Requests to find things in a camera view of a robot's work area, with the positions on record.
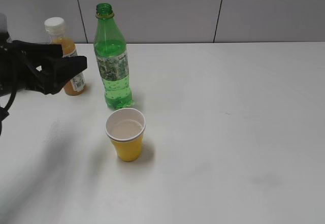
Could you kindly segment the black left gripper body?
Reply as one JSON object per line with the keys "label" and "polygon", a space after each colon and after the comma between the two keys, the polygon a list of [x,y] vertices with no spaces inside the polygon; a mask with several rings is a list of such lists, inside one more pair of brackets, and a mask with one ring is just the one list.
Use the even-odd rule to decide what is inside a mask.
{"label": "black left gripper body", "polygon": [[36,67],[40,64],[15,48],[8,32],[1,34],[1,96],[19,90],[39,92]]}

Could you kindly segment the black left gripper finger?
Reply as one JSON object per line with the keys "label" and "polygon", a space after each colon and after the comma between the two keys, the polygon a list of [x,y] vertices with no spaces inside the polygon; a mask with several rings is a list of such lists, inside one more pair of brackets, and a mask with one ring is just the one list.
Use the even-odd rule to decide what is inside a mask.
{"label": "black left gripper finger", "polygon": [[41,58],[61,58],[63,56],[60,44],[36,44],[19,40],[14,40],[12,44],[34,62],[39,61]]}
{"label": "black left gripper finger", "polygon": [[85,56],[50,58],[41,60],[38,71],[38,91],[57,94],[75,76],[87,69]]}

